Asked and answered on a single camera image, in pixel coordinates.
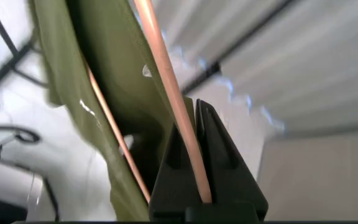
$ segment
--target corrugated panel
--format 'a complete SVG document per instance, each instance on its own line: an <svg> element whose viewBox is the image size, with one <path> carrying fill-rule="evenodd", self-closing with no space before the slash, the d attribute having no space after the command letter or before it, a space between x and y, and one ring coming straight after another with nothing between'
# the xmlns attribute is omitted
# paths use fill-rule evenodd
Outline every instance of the corrugated panel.
<svg viewBox="0 0 358 224"><path fill-rule="evenodd" d="M280 1L153 1L169 49L211 63ZM358 124L358 1L300 1L221 63L287 130Z"/></svg>

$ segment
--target white floor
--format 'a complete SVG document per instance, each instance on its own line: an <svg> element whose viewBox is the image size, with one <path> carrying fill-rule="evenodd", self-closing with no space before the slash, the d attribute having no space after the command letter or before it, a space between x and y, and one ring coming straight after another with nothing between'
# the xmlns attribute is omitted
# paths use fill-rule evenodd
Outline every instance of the white floor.
<svg viewBox="0 0 358 224"><path fill-rule="evenodd" d="M30 36L24 0L0 0L0 19L17 47ZM0 64L10 56L0 37ZM181 57L171 52L179 83L194 74ZM19 66L23 71L44 78L40 56L29 54ZM192 93L211 103L220 114L238 150L256 177L266 130L252 118L246 101L231 100L226 82L216 78ZM36 130L38 145L9 143L3 159L18 162L46 176L57 196L62 220L114 220L109 201L110 184L106 162L78 135L65 107L48 103L46 90L13 74L0 86L0 124L18 124ZM0 133L0 140L10 133Z"/></svg>

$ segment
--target olive green cloth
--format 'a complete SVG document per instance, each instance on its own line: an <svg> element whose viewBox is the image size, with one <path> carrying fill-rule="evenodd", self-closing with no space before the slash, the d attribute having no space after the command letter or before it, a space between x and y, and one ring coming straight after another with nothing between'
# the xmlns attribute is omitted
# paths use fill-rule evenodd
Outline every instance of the olive green cloth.
<svg viewBox="0 0 358 224"><path fill-rule="evenodd" d="M94 95L84 55L131 154L152 191L174 125L147 41L126 0L30 0L50 101L66 105L81 135L105 158L119 221L148 220L147 203ZM152 77L144 76L150 72ZM189 114L191 100L185 98ZM194 127L194 117L190 116Z"/></svg>

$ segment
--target gray wall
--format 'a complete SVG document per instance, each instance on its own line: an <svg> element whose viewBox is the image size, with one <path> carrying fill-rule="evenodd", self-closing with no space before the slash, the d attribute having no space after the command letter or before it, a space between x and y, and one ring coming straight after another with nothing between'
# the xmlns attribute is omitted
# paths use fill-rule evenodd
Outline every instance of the gray wall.
<svg viewBox="0 0 358 224"><path fill-rule="evenodd" d="M267 142L267 220L358 220L358 133Z"/></svg>

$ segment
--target green fabric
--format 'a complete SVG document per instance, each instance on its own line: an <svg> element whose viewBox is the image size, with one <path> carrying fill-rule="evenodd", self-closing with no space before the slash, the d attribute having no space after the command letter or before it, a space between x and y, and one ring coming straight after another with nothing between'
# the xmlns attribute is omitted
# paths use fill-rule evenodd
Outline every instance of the green fabric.
<svg viewBox="0 0 358 224"><path fill-rule="evenodd" d="M147 41L126 0L30 0L45 55L50 101L66 105L81 135L105 158L111 202L120 221L148 220L139 190L90 85L91 68L150 190L174 125L172 109ZM144 66L152 78L142 74ZM193 104L185 98L189 114ZM190 116L193 127L194 117Z"/></svg>

